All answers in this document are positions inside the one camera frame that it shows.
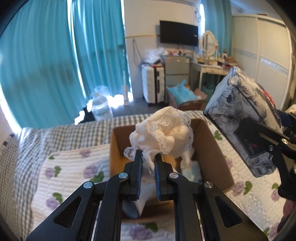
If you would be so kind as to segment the black wall television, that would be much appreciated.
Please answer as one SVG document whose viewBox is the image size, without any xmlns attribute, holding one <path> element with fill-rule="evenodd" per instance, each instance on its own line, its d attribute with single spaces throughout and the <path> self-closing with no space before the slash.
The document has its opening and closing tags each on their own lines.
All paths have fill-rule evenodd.
<svg viewBox="0 0 296 241">
<path fill-rule="evenodd" d="M 172 21 L 160 20 L 159 37 L 166 44 L 197 47 L 199 42 L 197 26 Z"/>
</svg>

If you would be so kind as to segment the teal curtain middle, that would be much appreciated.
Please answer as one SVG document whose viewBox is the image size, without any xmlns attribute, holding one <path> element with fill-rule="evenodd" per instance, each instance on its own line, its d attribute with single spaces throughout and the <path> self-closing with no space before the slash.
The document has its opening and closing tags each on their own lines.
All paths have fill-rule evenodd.
<svg viewBox="0 0 296 241">
<path fill-rule="evenodd" d="M 106 86 L 111 96 L 130 86 L 120 1 L 73 1 L 72 36 L 86 96 Z"/>
</svg>

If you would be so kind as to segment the white floral quilt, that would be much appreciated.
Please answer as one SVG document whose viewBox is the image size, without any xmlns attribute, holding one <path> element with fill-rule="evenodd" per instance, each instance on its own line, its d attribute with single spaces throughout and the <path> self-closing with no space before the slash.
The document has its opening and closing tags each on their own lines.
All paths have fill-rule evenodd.
<svg viewBox="0 0 296 241">
<path fill-rule="evenodd" d="M 224 154 L 234 178 L 234 186 L 226 192 L 226 195 L 272 240 L 277 234 L 276 229 L 285 203 L 278 194 L 280 184 L 278 171 L 262 178 L 253 177 L 226 139 L 200 111 L 189 111 L 188 114 L 206 123 Z M 79 149 L 76 149 L 51 153 L 45 159 L 31 204 L 33 228 L 36 228 L 85 181 L 93 179 L 101 182 L 109 178 L 109 147 L 109 144 L 90 147 L 88 148 L 90 156 L 86 158 L 81 156 Z M 121 239 L 175 240 L 173 215 L 167 214 L 143 224 L 125 222 L 121 227 Z"/>
</svg>

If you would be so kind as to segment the white knit glove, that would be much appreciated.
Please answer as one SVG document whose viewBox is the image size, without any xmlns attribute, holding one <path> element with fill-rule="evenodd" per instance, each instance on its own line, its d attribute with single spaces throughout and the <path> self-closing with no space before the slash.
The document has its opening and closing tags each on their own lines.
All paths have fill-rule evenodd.
<svg viewBox="0 0 296 241">
<path fill-rule="evenodd" d="M 131 219 L 139 218 L 145 206 L 157 205 L 159 203 L 155 180 L 141 180 L 140 195 L 137 201 L 123 201 L 122 211 Z"/>
</svg>

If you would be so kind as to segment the white oval vanity mirror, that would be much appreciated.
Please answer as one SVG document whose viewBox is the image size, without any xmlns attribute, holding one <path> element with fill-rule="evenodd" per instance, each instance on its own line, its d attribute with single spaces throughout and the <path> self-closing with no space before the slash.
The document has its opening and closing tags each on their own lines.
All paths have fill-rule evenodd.
<svg viewBox="0 0 296 241">
<path fill-rule="evenodd" d="M 203 58 L 212 56 L 216 52 L 216 38 L 210 30 L 206 30 L 199 39 Z"/>
</svg>

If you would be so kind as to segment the clear water jug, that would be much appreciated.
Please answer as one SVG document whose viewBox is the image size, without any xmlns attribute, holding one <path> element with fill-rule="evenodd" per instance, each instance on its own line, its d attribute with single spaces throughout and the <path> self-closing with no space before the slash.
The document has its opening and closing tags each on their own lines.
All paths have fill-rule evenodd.
<svg viewBox="0 0 296 241">
<path fill-rule="evenodd" d="M 108 120 L 113 118 L 111 107 L 108 103 L 108 97 L 110 93 L 107 86 L 95 87 L 91 93 L 92 101 L 92 113 L 96 121 Z"/>
</svg>

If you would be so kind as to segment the brown cardboard box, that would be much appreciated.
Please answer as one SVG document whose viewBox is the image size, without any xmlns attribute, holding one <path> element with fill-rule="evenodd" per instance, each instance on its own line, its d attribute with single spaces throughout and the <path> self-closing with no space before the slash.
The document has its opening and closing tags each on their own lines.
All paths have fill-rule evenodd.
<svg viewBox="0 0 296 241">
<path fill-rule="evenodd" d="M 193 148 L 195 150 L 192 160 L 197 161 L 200 166 L 203 181 L 214 183 L 220 190 L 227 191 L 234 185 L 224 155 L 218 146 L 210 126 L 200 118 L 191 120 L 193 130 Z M 111 131 L 110 139 L 110 176 L 123 172 L 125 164 L 130 162 L 123 153 L 125 148 L 130 147 L 130 134 L 135 131 L 135 125 L 115 127 Z M 153 220 L 160 216 L 172 214 L 173 202 L 160 202 L 157 198 L 145 204 L 141 216 L 137 219 L 123 216 L 125 221 Z"/>
</svg>

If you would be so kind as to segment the light blue soft item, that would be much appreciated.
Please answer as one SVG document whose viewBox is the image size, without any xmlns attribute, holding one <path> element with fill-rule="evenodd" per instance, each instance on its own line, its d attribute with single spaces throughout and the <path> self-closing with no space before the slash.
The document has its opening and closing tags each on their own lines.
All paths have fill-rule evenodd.
<svg viewBox="0 0 296 241">
<path fill-rule="evenodd" d="M 197 161 L 192 160 L 194 151 L 194 148 L 191 148 L 181 155 L 181 174 L 184 177 L 186 177 L 189 181 L 202 184 L 203 181 L 199 163 Z"/>
</svg>

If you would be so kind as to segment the grey checked bed sheet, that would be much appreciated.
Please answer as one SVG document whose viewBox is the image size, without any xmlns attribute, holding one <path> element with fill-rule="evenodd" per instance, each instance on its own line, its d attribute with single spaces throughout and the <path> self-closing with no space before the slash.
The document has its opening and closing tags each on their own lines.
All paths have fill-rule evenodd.
<svg viewBox="0 0 296 241">
<path fill-rule="evenodd" d="M 54 152 L 108 144 L 118 126 L 141 123 L 149 114 L 55 128 L 23 128 L 1 142 L 1 215 L 12 233 L 24 240 L 33 227 L 31 202 L 46 157 Z"/>
</svg>

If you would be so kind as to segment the cream lace fabric bundle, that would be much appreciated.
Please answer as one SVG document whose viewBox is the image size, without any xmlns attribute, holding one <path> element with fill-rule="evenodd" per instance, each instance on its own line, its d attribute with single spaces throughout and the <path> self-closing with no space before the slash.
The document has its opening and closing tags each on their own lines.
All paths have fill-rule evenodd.
<svg viewBox="0 0 296 241">
<path fill-rule="evenodd" d="M 157 154 L 178 158 L 191 149 L 191 118 L 184 111 L 171 106 L 162 108 L 141 123 L 137 123 L 129 140 L 131 146 L 125 149 L 124 155 L 133 160 L 136 151 L 141 150 L 143 164 L 153 172 Z"/>
</svg>

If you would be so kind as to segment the teal curtain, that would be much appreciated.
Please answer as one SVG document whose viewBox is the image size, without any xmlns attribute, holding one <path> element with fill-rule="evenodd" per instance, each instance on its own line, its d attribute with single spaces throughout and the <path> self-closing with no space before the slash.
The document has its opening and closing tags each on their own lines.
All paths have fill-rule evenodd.
<svg viewBox="0 0 296 241">
<path fill-rule="evenodd" d="M 111 96 L 130 86 L 120 1 L 73 1 L 72 36 L 86 96 L 106 86 Z"/>
<path fill-rule="evenodd" d="M 1 36 L 1 88 L 22 128 L 73 123 L 86 100 L 66 1 L 28 1 Z"/>
<path fill-rule="evenodd" d="M 218 41 L 218 52 L 232 53 L 233 17 L 229 0 L 202 1 L 205 13 L 205 30 L 213 33 Z"/>
</svg>

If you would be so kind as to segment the white suitcase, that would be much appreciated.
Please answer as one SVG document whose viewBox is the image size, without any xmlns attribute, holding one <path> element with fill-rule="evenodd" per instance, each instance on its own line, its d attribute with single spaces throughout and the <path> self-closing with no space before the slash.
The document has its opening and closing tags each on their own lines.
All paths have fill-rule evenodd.
<svg viewBox="0 0 296 241">
<path fill-rule="evenodd" d="M 161 65 L 142 66 L 142 87 L 148 104 L 165 101 L 165 74 Z"/>
</svg>

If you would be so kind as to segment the teal curtain right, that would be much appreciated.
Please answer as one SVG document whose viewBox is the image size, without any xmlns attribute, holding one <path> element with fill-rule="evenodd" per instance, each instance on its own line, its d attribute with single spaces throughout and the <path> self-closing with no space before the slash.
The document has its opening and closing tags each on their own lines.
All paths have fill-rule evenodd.
<svg viewBox="0 0 296 241">
<path fill-rule="evenodd" d="M 213 33 L 218 41 L 218 52 L 232 53 L 233 17 L 229 0 L 202 1 L 205 13 L 205 30 Z"/>
</svg>

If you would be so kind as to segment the box with blue bubble wrap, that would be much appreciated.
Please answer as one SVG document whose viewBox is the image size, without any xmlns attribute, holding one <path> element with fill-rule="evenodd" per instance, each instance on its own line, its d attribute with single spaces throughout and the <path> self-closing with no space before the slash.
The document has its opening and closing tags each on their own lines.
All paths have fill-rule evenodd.
<svg viewBox="0 0 296 241">
<path fill-rule="evenodd" d="M 208 96 L 198 88 L 192 91 L 185 83 L 183 80 L 174 87 L 166 88 L 169 106 L 182 111 L 203 110 Z"/>
</svg>

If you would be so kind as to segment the grey mini fridge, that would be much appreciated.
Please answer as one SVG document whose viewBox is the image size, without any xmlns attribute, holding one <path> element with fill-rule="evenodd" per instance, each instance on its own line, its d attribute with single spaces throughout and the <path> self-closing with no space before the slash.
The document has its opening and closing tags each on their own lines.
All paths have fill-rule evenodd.
<svg viewBox="0 0 296 241">
<path fill-rule="evenodd" d="M 163 56 L 166 87 L 173 87 L 185 80 L 189 82 L 190 58 L 186 56 Z"/>
</svg>

